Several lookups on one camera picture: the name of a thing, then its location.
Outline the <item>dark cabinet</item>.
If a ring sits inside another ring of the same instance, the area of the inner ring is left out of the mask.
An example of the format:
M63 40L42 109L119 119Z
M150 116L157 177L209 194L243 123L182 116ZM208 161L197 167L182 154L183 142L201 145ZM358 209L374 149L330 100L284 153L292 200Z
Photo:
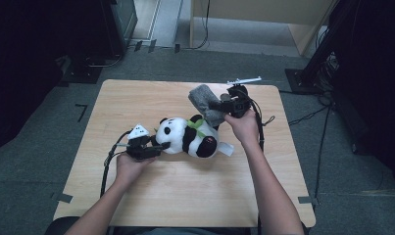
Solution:
M102 0L111 55L123 56L137 24L133 0Z

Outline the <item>black tape corner mark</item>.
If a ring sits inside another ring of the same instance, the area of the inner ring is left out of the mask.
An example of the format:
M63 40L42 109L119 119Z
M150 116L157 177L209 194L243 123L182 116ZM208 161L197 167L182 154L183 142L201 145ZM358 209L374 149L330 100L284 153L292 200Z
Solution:
M77 119L77 122L81 122L83 117L84 117L84 115L85 115L85 113L86 113L88 105L87 104L74 104L74 105L76 107L78 107L78 108L82 108L82 111L81 111L81 113L80 113L80 115L79 115L79 117Z

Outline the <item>person's right hand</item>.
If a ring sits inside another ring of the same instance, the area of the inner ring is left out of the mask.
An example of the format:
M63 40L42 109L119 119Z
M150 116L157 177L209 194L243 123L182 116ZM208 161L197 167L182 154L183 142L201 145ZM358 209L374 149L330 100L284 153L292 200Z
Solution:
M244 148L253 147L258 143L258 124L252 110L247 111L241 118L225 115L224 120L232 127L234 135Z

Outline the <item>black flat stand base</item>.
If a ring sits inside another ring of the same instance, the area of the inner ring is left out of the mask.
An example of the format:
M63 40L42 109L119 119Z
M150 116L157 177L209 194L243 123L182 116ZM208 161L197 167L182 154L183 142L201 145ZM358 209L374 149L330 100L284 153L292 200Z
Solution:
M69 64L65 68L62 82L95 84L102 69L89 65L84 59L69 58Z

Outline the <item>dark curtain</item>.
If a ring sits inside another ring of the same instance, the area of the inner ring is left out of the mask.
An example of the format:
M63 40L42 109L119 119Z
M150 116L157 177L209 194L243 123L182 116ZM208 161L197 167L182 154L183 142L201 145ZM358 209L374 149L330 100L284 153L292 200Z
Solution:
M98 0L0 0L0 147L60 82L74 26Z
M336 29L331 80L363 121L357 141L395 179L395 0L359 0Z

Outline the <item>panda plush toy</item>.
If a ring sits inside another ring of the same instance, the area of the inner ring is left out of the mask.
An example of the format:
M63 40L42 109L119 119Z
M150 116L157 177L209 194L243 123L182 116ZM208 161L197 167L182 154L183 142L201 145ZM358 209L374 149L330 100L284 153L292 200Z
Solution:
M217 152L230 157L234 152L234 146L221 142L218 129L211 127L201 115L190 119L163 118L151 142L153 146L162 146L167 154L184 152L200 159L212 158Z

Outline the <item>grey tape piece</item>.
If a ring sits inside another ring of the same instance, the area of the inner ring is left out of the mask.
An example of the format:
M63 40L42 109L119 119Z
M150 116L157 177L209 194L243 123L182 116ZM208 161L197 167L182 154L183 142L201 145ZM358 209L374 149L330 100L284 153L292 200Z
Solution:
M313 206L317 205L319 202L316 198L311 196L302 196L298 198L300 204L311 204Z
M68 194L54 192L51 195L51 199L57 202L63 202L69 204L72 201L73 197Z

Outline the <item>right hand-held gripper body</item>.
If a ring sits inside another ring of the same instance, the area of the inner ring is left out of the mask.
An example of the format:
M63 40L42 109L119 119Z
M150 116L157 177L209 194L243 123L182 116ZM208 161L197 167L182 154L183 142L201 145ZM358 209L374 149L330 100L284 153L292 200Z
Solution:
M229 88L227 88L226 93L221 95L223 112L231 114L234 118L242 118L254 104L245 84L261 80L262 78L258 76L254 78L236 78L233 81L228 81L226 84L229 85Z

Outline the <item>grey fluffy towel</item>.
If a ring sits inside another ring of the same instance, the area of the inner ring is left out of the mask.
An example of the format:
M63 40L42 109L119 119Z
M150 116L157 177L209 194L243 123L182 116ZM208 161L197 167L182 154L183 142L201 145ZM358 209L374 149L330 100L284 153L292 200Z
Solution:
M211 127L217 127L224 122L223 112L216 110L221 101L208 85L201 84L192 89L188 99Z

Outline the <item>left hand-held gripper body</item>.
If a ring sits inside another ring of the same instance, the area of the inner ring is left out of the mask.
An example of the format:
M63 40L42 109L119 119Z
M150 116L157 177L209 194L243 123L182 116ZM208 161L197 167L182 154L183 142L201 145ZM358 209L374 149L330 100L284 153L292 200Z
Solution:
M126 152L138 161L154 158L153 150L147 146L149 141L149 131L137 124L127 135Z

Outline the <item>light wooden desk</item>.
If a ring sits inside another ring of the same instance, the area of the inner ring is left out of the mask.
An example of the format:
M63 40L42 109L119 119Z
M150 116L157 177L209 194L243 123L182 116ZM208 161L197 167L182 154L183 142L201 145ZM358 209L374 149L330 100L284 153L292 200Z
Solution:
M304 56L339 0L191 0L190 40L194 18L288 24L298 53Z

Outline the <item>black metal stand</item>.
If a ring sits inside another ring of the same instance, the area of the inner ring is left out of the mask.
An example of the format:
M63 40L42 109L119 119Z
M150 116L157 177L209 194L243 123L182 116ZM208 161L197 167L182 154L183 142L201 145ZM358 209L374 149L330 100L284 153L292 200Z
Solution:
M335 46L336 37L342 26L347 23L348 16L361 0L341 0L329 17L330 28L317 51L303 70L286 69L285 74L291 92L295 94L319 94L319 70Z

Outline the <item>person's left hand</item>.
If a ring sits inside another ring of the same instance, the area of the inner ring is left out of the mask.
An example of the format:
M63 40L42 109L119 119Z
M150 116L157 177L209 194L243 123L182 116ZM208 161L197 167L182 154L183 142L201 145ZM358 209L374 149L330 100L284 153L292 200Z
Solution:
M138 162L128 154L120 154L117 157L117 174L114 184L127 189L153 161L155 158Z

